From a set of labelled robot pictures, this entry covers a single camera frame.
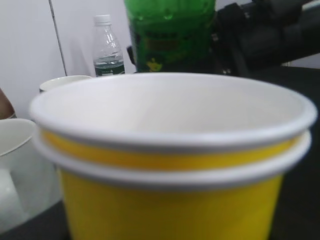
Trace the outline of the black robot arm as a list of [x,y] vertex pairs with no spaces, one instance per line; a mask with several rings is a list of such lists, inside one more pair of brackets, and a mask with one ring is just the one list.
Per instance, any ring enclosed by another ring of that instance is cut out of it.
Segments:
[[318,0],[252,0],[215,13],[212,70],[248,77],[251,72],[320,52]]

